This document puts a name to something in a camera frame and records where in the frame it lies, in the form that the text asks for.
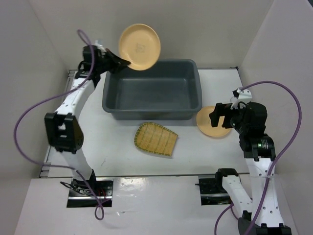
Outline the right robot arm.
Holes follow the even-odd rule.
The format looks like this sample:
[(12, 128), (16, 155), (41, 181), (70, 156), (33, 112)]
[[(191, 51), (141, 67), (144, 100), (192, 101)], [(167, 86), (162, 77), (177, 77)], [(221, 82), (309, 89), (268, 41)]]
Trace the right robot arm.
[(240, 102), (237, 108), (231, 104), (217, 103), (209, 114), (212, 127), (217, 127), (224, 117), (223, 128), (233, 128), (239, 133), (240, 148), (248, 166), (251, 192), (242, 186), (237, 171), (220, 168), (216, 172), (214, 187), (227, 192), (239, 214), (238, 230), (241, 235), (290, 235), (280, 214), (274, 183), (274, 171), (270, 166), (276, 159), (274, 142), (265, 134), (266, 107), (260, 103)]

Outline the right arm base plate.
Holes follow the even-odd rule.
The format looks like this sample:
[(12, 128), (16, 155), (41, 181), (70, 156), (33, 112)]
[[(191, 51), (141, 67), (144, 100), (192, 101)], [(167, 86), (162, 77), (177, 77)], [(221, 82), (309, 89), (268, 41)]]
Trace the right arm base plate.
[(224, 189), (219, 188), (215, 175), (200, 175), (195, 183), (200, 191), (201, 205), (229, 205), (230, 196)]

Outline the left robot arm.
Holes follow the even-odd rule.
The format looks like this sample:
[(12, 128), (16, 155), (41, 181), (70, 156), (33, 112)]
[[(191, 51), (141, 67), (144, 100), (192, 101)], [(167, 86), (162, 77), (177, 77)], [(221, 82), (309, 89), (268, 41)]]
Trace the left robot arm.
[(96, 193), (97, 182), (94, 170), (87, 163), (82, 150), (84, 134), (78, 122), (79, 115), (99, 83), (101, 74), (108, 71), (117, 73), (128, 65), (129, 61), (116, 56), (109, 49), (85, 46), (71, 92), (55, 112), (47, 113), (44, 118), (49, 144), (64, 157), (72, 170), (73, 187), (88, 196)]

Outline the grey plastic bin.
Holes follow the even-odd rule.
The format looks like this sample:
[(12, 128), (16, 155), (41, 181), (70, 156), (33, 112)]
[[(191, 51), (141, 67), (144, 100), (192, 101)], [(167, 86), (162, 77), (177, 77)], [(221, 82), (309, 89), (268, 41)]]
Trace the grey plastic bin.
[(108, 72), (102, 108), (116, 120), (189, 120), (202, 108), (197, 65), (165, 59), (144, 71)]

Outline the tan plate with bear logo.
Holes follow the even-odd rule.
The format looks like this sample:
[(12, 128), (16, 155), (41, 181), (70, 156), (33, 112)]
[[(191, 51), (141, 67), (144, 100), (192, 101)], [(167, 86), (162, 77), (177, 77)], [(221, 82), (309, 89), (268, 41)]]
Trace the tan plate with bear logo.
[(136, 23), (123, 31), (118, 49), (120, 57), (130, 62), (129, 68), (143, 71), (158, 61), (161, 42), (154, 29), (146, 24)]

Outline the woven bamboo tray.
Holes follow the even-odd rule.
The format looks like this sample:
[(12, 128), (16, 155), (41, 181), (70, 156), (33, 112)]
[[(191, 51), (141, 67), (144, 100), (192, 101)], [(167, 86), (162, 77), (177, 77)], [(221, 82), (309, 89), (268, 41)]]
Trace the woven bamboo tray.
[(154, 122), (145, 122), (135, 133), (134, 145), (148, 153), (171, 157), (177, 139), (178, 134), (172, 130)]

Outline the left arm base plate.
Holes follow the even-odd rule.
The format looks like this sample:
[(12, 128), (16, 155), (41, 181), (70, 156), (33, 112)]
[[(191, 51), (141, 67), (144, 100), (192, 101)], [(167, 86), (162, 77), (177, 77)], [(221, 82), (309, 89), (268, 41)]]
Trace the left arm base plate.
[[(86, 186), (79, 186), (77, 183), (60, 182), (69, 189), (67, 208), (90, 208), (98, 205), (91, 190)], [(105, 208), (112, 207), (113, 180), (97, 180), (95, 195)]]

